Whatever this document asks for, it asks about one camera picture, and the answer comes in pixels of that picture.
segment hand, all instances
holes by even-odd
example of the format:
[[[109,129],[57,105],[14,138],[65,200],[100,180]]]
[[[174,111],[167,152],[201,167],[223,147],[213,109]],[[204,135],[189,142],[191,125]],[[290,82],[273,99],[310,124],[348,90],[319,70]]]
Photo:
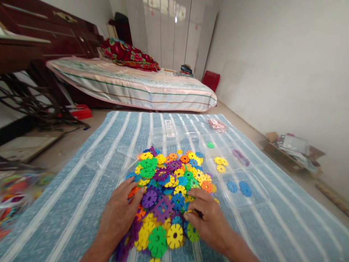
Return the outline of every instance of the hand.
[[[114,249],[127,233],[136,216],[144,187],[128,203],[128,195],[138,185],[134,177],[125,180],[114,190],[102,213],[98,233],[82,261],[108,261]]]
[[[193,188],[188,195],[196,198],[189,204],[188,210],[200,211],[202,218],[196,212],[186,213],[184,218],[211,248],[227,256],[230,261],[258,261],[244,240],[232,230],[219,204],[209,193]]]

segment striped bed cover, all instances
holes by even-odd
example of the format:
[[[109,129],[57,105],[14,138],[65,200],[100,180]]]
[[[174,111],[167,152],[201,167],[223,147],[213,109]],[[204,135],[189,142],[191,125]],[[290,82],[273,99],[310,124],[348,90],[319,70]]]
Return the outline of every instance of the striped bed cover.
[[[101,59],[65,57],[46,63],[82,92],[123,106],[151,110],[204,112],[216,106],[215,93],[197,79],[162,69],[146,72]]]
[[[241,234],[261,261],[348,261],[349,231],[336,217],[309,196],[300,186],[268,159],[249,139],[234,128],[223,115],[219,119],[230,129],[212,135],[215,143],[240,139],[241,150],[262,165],[251,168],[270,195],[269,203],[238,212],[225,201],[217,184],[216,197],[232,228]],[[149,148],[155,128],[165,130],[170,120],[174,129],[198,131],[210,126],[205,115],[159,114],[146,112],[110,112],[104,123],[79,149],[42,196],[20,218],[14,229],[0,243],[0,261],[67,262],[78,261],[93,241],[105,203],[124,177],[111,183],[103,175],[111,164],[120,171],[130,163],[128,157],[113,158],[121,143]],[[97,145],[104,155],[102,169],[85,165],[83,155]],[[178,149],[198,151],[198,142],[184,139]],[[150,256],[133,248],[128,261],[148,262]],[[183,248],[167,250],[162,261],[227,261],[200,240],[186,240]]]

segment label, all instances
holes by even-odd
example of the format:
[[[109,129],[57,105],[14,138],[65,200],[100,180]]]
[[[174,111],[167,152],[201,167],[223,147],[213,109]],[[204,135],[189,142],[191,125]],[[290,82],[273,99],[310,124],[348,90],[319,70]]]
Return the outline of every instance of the label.
[[[167,137],[176,137],[171,120],[165,120]]]

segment white wardrobe door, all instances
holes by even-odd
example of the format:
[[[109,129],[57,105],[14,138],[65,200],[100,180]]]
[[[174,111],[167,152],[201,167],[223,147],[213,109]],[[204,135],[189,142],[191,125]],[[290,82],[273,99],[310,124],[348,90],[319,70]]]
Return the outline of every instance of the white wardrobe door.
[[[204,20],[202,21],[195,73],[193,73],[200,81],[202,80],[202,77],[204,75],[213,28],[218,13],[218,2],[216,0],[205,0],[205,2],[205,11],[203,14]]]
[[[173,69],[176,1],[161,0],[161,67]]]
[[[145,32],[143,1],[127,0],[126,7],[133,46],[147,53],[148,45]]]
[[[181,65],[185,63],[191,2],[191,0],[176,1],[173,53],[173,70],[176,71],[180,71]]]
[[[144,0],[148,54],[161,66],[160,0]]]
[[[191,66],[193,74],[196,69],[199,40],[205,12],[205,0],[192,0],[185,63]]]

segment blue striped cloth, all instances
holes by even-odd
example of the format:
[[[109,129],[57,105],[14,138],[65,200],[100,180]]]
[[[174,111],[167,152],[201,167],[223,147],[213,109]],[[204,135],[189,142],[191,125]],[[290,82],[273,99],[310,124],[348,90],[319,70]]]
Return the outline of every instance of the blue striped cloth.
[[[11,233],[0,243],[0,261],[78,261],[89,248],[98,229],[105,203],[124,175],[111,180],[103,175],[131,164],[134,148],[152,145],[153,130],[165,132],[171,120],[176,132],[201,132],[211,128],[206,118],[225,123],[226,133],[210,134],[218,146],[236,144],[252,162],[246,174],[255,200],[261,205],[240,210],[233,208],[223,193],[221,179],[214,177],[215,197],[232,228],[247,242],[261,261],[349,261],[349,231],[336,217],[310,197],[288,175],[266,157],[250,140],[234,128],[223,115],[156,114],[110,112],[104,123],[57,175],[42,196],[20,218]],[[115,154],[125,144],[128,152]],[[103,156],[101,169],[90,168],[98,145]],[[197,139],[176,138],[175,149],[199,151]],[[174,152],[173,145],[163,153]],[[128,261],[149,261],[150,256],[132,249]],[[162,261],[227,261],[200,240],[186,240],[183,248],[168,250]]]

